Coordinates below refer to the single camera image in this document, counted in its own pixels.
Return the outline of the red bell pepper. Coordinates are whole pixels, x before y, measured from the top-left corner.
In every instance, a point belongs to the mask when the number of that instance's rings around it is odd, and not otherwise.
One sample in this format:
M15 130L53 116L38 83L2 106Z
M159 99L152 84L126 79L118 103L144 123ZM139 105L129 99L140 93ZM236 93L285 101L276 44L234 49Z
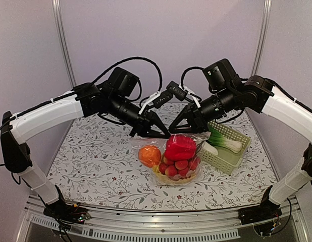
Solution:
M166 142L164 156L171 161L189 160L196 153L196 142L185 135L172 135Z

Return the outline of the clear zip top bag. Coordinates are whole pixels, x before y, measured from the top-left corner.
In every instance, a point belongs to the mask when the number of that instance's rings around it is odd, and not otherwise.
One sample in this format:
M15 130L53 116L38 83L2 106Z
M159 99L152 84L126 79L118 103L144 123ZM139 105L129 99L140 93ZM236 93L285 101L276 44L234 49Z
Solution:
M210 132L173 134L168 139L131 139L138 162L147 168L158 186L183 186L202 170L200 153Z

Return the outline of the orange fruit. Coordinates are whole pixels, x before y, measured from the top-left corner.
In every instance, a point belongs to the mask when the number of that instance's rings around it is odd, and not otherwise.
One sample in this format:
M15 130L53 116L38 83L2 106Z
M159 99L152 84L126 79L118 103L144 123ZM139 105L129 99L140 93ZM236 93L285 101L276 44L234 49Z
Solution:
M146 167L152 168L159 165L162 154L158 147L147 145L139 149L138 160Z

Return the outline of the yellow napa cabbage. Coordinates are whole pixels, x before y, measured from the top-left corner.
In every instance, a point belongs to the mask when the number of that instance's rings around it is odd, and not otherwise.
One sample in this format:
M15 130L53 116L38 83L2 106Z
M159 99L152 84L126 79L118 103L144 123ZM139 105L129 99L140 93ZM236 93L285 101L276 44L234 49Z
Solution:
M189 171L188 177L182 177L181 175L175 175L174 177L167 177L161 174L158 166L151 168L151 177L153 182L158 186L169 185L169 186L182 186L191 183L198 175L199 169L195 171Z

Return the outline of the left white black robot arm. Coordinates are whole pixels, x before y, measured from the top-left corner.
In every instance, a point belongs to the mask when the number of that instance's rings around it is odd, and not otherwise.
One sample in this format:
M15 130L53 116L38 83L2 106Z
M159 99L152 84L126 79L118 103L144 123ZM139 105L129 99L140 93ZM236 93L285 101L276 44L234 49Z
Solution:
M5 167L39 195L45 206L45 215L67 224L82 224L90 218L88 211L79 204L66 204L60 189L31 160L27 145L30 138L64 122L94 114L110 114L129 125L132 137L170 136L155 112L146 106L138 107L129 100L138 82L136 75L115 67L101 84L85 83L26 111L3 115L0 142Z

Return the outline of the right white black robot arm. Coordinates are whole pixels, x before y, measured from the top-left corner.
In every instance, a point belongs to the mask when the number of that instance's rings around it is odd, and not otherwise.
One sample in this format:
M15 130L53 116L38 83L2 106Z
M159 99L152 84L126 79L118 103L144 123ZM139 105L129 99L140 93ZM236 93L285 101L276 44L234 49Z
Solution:
M203 68L212 96L186 105L170 124L170 133L202 133L208 122L246 107L281 121L309 141L302 159L280 181L268 187L259 205L238 211L242 224L281 214L280 205L312 181L312 110L291 97L275 81L257 75L241 79L224 58Z

